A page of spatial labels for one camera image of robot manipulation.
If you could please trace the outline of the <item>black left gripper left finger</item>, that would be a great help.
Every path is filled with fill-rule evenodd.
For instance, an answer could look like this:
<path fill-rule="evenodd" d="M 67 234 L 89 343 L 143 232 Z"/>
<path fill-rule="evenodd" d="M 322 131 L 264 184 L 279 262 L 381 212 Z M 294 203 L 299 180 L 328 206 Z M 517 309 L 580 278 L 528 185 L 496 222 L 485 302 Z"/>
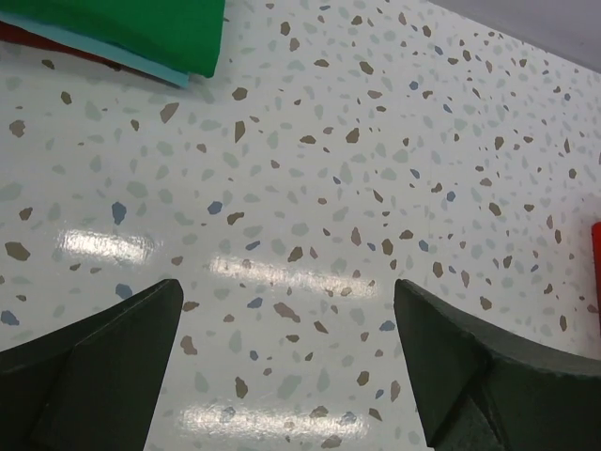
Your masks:
<path fill-rule="evenodd" d="M 165 279 L 2 351 L 2 449 L 143 449 L 181 310 Z"/>

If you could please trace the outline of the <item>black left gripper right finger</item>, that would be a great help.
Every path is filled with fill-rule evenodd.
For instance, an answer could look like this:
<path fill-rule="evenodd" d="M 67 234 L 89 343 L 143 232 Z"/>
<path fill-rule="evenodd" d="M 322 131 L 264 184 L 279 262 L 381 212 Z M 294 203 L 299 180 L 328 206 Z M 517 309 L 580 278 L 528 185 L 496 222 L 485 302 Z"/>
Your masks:
<path fill-rule="evenodd" d="M 503 330 L 407 279 L 393 306 L 429 447 L 599 449 L 599 361 Z"/>

